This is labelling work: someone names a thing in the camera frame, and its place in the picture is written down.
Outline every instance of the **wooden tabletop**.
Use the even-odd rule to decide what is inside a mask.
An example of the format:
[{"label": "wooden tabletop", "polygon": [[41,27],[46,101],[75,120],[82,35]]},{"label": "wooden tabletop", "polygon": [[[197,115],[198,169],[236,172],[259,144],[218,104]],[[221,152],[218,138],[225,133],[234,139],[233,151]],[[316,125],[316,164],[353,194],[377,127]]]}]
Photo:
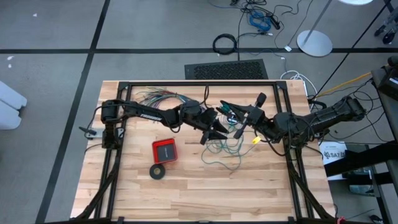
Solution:
[{"label": "wooden tabletop", "polygon": [[[162,82],[165,82],[164,88],[168,91],[203,100],[203,86],[167,86],[167,81]],[[118,83],[103,82],[98,105],[116,98]],[[289,80],[287,84],[293,112],[298,115],[308,114],[310,110],[302,81]],[[135,86],[132,99],[142,98],[142,91],[148,91],[148,87]],[[206,102],[212,107],[219,106],[220,100],[249,105],[255,102],[260,92],[267,95],[262,109],[271,118],[277,112],[271,86],[210,86]],[[285,110],[282,92],[279,94]],[[177,99],[165,100],[160,109],[173,108],[180,103]],[[104,128],[100,113],[101,110],[98,110],[94,128]],[[246,129],[242,153],[253,147],[251,141],[254,133],[250,128]],[[230,171],[221,164],[209,165],[201,160],[205,150],[205,146],[199,144],[201,135],[201,131],[193,130],[186,124],[175,134],[153,121],[128,119],[113,219],[124,216],[126,220],[147,221],[282,221],[287,220],[288,216],[295,216],[284,157],[272,152],[267,144],[259,143],[242,157],[237,170]],[[175,139],[178,160],[165,164],[166,176],[162,180],[151,179],[149,168],[154,164],[152,142],[167,138]],[[88,147],[100,142],[100,139],[89,141]],[[311,142],[309,146],[318,149],[317,142]],[[275,144],[275,148],[280,152],[283,150],[281,144]],[[93,147],[86,153],[71,217],[81,213],[98,190],[104,155],[105,150],[100,146]],[[309,189],[323,207],[334,215],[335,209],[321,156],[303,149],[302,157]],[[225,152],[212,154],[205,151],[203,159],[207,162],[222,161],[228,167],[236,167],[239,163],[238,157]],[[299,188],[298,191],[301,208],[306,215],[303,195]],[[108,195],[104,198],[102,214],[105,214]]]}]

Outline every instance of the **red container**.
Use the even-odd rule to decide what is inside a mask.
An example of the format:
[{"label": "red container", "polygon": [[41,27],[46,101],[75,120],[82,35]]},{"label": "red container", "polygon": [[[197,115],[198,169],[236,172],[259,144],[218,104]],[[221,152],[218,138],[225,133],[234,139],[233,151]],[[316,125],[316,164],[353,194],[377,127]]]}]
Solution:
[{"label": "red container", "polygon": [[177,150],[174,139],[164,139],[152,143],[155,164],[177,160]]}]

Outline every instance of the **green wire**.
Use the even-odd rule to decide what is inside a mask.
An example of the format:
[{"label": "green wire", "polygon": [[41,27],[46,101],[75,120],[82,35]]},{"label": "green wire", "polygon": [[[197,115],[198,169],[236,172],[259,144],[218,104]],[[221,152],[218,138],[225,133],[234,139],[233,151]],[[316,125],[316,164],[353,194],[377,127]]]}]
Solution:
[{"label": "green wire", "polygon": [[[236,130],[238,130],[234,125],[229,124],[228,127],[228,132],[230,134],[234,133]],[[241,148],[243,145],[243,140],[244,140],[244,136],[242,135],[241,138],[239,138],[236,141],[236,144],[228,144],[228,140],[229,139],[234,139],[234,138],[228,138],[225,140],[213,140],[212,142],[206,142],[206,148],[203,150],[203,152],[201,153],[201,160],[208,165],[212,165],[212,164],[221,164],[223,165],[225,168],[229,169],[230,171],[234,171],[237,170],[241,164],[242,164],[242,157],[245,156],[251,149],[254,148],[253,145],[249,150],[247,150],[244,154],[241,154]],[[206,151],[211,152],[212,154],[219,154],[222,151],[226,152],[227,154],[230,154],[232,156],[236,156],[239,158],[239,163],[238,166],[236,167],[228,167],[225,163],[221,162],[221,161],[213,161],[213,162],[207,162],[205,161],[205,159],[203,158],[203,155],[205,154]]]}]

